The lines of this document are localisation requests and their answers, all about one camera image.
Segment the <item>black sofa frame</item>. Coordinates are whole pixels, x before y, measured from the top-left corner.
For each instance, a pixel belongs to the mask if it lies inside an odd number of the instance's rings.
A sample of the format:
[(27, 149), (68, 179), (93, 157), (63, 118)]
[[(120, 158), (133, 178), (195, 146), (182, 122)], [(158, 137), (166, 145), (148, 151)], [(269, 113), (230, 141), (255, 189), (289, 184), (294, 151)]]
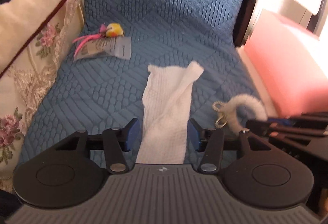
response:
[(257, 0), (242, 0), (236, 23), (233, 29), (233, 43), (235, 47), (240, 47), (245, 43), (244, 37), (250, 23), (251, 16)]

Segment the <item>yellow pink feather toy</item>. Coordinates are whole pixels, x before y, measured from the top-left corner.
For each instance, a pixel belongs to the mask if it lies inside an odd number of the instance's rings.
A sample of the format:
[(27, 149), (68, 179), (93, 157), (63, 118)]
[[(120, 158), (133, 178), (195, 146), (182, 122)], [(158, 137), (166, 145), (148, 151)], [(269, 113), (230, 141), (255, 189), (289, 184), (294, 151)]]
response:
[(110, 23), (107, 26), (105, 24), (102, 24), (99, 28), (98, 33), (81, 36), (73, 40), (73, 43), (79, 42), (75, 49), (74, 57), (78, 55), (78, 53), (82, 50), (83, 46), (89, 41), (97, 40), (100, 38), (112, 38), (118, 36), (124, 36), (124, 31), (120, 24)]

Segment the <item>white fluffy ring keychain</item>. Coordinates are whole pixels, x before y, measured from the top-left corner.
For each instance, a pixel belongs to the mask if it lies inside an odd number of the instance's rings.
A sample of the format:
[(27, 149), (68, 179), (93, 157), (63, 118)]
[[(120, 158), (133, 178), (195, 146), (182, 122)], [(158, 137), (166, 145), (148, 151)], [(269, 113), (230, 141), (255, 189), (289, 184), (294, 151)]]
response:
[(238, 115), (240, 110), (250, 113), (255, 120), (267, 121), (268, 119), (262, 102), (248, 94), (236, 95), (228, 102), (216, 101), (212, 104), (212, 109), (217, 113), (215, 127), (224, 128), (227, 126), (237, 136), (244, 129)]

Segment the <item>pink storage box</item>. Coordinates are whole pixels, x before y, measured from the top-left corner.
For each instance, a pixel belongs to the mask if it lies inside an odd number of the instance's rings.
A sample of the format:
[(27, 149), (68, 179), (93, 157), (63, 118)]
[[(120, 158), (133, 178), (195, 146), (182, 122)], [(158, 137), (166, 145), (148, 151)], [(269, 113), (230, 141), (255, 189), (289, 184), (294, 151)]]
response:
[(270, 117), (327, 111), (327, 43), (263, 10), (238, 48)]

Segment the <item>floral beige pillow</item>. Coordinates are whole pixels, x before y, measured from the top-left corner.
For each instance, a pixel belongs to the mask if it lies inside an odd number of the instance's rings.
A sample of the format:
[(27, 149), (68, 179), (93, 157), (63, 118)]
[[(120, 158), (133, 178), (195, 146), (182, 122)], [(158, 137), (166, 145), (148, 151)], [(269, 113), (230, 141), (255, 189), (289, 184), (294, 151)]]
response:
[(83, 0), (1, 4), (1, 189), (11, 192), (26, 134), (84, 26)]

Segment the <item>white knitted cloth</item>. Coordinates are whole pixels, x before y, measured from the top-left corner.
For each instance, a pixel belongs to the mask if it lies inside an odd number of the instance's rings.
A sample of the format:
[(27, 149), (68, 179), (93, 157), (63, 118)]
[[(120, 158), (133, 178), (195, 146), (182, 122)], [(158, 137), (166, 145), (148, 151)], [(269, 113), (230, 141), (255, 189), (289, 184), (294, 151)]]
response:
[(193, 83), (204, 68), (196, 61), (187, 67), (148, 66), (142, 96), (144, 106), (142, 142), (137, 163), (182, 164), (187, 147)]

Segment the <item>blue quilted sofa cover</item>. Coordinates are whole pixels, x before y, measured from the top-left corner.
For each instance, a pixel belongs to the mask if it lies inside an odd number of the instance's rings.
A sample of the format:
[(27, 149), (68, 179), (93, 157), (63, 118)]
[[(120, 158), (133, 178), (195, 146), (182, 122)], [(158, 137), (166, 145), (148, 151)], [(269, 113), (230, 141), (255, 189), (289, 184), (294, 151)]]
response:
[(128, 61), (115, 57), (74, 61), (69, 54), (41, 102), (20, 155), (27, 162), (79, 129), (99, 134), (142, 119), (148, 65), (203, 68), (194, 83), (191, 117), (215, 121), (212, 104), (258, 92), (235, 47), (243, 0), (84, 0), (83, 34), (117, 22), (131, 38)]

